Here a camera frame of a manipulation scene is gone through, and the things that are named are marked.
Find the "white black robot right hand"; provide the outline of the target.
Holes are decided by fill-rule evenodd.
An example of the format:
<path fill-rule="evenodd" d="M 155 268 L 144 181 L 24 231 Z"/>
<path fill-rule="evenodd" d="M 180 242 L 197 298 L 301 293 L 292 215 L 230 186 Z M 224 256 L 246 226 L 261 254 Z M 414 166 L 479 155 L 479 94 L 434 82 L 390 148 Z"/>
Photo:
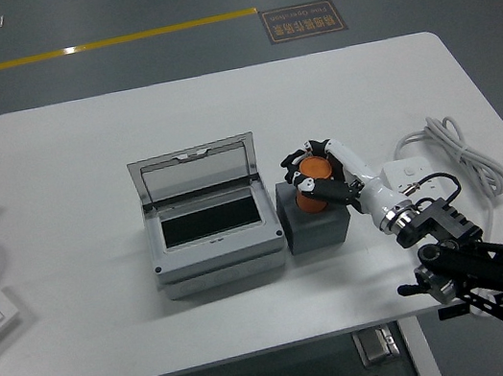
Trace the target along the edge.
<path fill-rule="evenodd" d="M 301 161 L 313 157 L 335 160 L 342 167 L 341 174 L 333 179 L 303 172 Z M 360 213 L 370 214 L 383 233 L 396 235 L 416 217 L 406 195 L 389 189 L 359 155 L 336 139 L 307 141 L 302 149 L 286 156 L 280 166 L 287 171 L 285 180 L 306 198 L 352 205 Z"/>

